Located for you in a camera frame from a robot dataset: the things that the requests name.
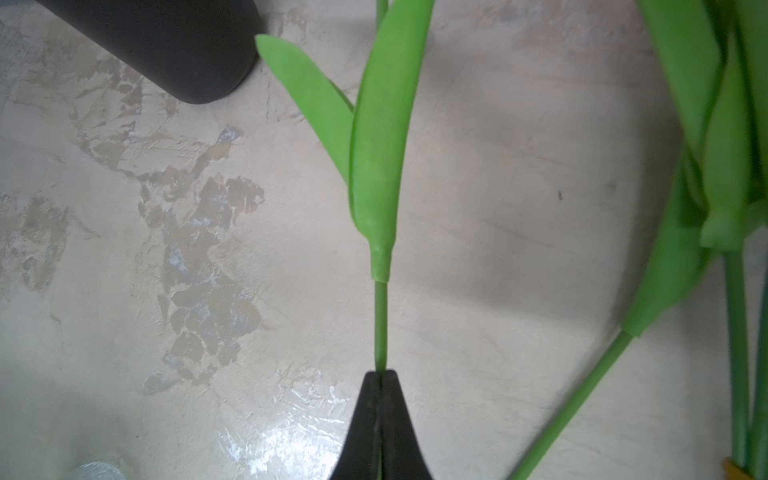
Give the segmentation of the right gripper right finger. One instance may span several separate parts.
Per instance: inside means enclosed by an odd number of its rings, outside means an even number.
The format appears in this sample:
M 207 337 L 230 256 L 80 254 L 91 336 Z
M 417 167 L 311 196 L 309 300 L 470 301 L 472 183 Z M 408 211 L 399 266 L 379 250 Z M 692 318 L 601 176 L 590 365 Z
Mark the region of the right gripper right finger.
M 432 480 L 394 370 L 381 375 L 379 401 L 382 479 Z

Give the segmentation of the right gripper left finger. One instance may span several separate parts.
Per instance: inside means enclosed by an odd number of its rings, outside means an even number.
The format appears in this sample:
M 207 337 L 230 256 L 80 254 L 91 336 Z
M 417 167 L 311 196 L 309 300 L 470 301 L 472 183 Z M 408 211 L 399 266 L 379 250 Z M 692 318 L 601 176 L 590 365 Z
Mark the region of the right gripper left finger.
M 381 455 L 379 402 L 381 382 L 377 372 L 364 376 L 346 439 L 330 480 L 376 480 Z

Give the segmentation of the dark grey cylindrical vase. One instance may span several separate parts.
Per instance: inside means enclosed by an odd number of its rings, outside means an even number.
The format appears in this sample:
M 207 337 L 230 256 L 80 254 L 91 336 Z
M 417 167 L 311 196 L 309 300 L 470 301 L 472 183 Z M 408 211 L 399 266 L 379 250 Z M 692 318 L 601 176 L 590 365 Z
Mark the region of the dark grey cylindrical vase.
M 234 91 L 256 64 L 264 22 L 249 0 L 48 0 L 54 15 L 174 98 Z

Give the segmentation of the clear glass vase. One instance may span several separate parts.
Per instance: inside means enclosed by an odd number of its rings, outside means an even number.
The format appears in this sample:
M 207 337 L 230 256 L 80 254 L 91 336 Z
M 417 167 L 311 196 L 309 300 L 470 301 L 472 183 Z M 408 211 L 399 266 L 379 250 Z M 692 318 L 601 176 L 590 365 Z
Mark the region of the clear glass vase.
M 127 480 L 116 466 L 102 461 L 89 462 L 72 470 L 65 480 Z

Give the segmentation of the yellow orange tulip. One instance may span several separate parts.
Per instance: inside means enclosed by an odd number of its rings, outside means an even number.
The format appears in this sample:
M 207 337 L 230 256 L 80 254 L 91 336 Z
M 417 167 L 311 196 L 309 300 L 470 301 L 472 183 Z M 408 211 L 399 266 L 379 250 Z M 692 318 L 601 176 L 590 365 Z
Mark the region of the yellow orange tulip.
M 354 102 L 297 45 L 266 34 L 255 38 L 261 59 L 345 182 L 352 221 L 368 242 L 379 372 L 387 368 L 388 282 L 400 186 L 433 8 L 431 1 L 377 2 L 376 35 Z

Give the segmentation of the orange red tulip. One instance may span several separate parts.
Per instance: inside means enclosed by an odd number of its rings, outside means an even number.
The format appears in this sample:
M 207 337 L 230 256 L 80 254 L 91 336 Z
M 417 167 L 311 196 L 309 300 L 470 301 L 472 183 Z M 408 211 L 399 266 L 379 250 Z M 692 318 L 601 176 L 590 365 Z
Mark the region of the orange red tulip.
M 709 216 L 702 240 L 723 254 L 731 389 L 729 479 L 767 476 L 767 312 L 749 356 L 744 246 L 767 224 L 767 4 L 714 1 L 724 60 L 705 137 Z

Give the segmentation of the pink tulip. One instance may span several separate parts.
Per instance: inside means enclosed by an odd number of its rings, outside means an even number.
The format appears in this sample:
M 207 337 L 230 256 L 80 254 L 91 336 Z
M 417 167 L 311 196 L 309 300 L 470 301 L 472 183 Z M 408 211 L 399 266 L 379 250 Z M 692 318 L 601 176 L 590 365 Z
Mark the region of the pink tulip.
M 730 1 L 641 1 L 683 129 L 673 185 L 634 299 L 611 345 L 512 476 L 527 479 L 633 339 L 743 246 L 752 169 L 748 103 Z

